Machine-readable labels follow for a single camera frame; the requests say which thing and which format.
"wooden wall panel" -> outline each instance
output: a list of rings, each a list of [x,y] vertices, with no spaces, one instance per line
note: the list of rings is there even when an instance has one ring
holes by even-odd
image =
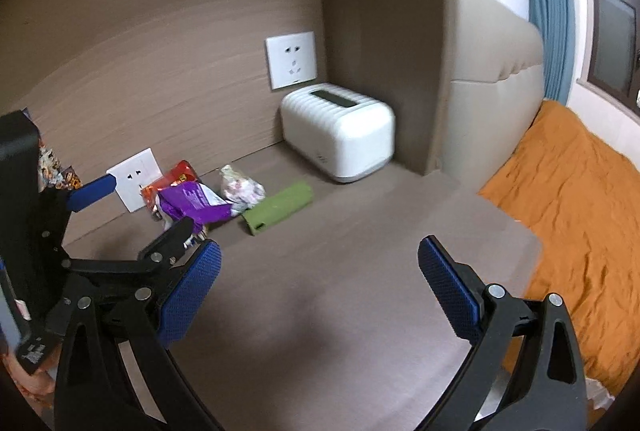
[[[452,72],[455,0],[322,0],[331,82],[388,103],[396,158],[436,166]]]
[[[281,139],[264,39],[304,30],[323,77],[321,0],[0,0],[0,104],[87,182],[147,147],[204,173]],[[67,239],[123,212],[99,202]]]

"window sill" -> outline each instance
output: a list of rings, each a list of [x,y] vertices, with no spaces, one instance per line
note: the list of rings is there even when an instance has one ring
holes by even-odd
[[[629,119],[634,121],[638,126],[640,126],[640,117],[636,114],[631,108],[622,104],[619,100],[614,97],[611,97],[607,92],[605,92],[602,88],[597,87],[596,85],[592,85],[590,82],[585,81],[583,79],[576,79],[575,82],[579,84],[581,87],[586,88],[590,92],[593,92],[601,99],[607,101],[607,103],[611,104],[611,106],[618,109],[620,112],[625,114]]]

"white wall socket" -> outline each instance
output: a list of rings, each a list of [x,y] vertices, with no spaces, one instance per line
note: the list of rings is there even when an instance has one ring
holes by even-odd
[[[266,45],[273,90],[318,77],[313,32],[268,37]]]
[[[150,148],[113,166],[107,173],[116,177],[116,193],[131,213],[145,206],[140,190],[162,176]]]

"orange blanket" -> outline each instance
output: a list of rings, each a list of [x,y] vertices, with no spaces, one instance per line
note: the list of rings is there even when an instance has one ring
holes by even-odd
[[[545,101],[513,156],[480,194],[542,241],[526,296],[562,295],[587,376],[618,394],[640,358],[636,167],[571,110]]]

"desk surface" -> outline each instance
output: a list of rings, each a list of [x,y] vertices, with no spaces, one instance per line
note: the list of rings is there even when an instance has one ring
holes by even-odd
[[[212,231],[222,272],[172,348],[194,390],[228,431],[413,430],[468,351],[420,273],[420,240],[435,234],[513,295],[529,282],[539,241],[440,172],[391,163],[338,185],[282,144],[237,164],[268,193],[305,178],[316,200],[258,236],[241,220]],[[135,255],[158,231],[138,212],[67,250]]]

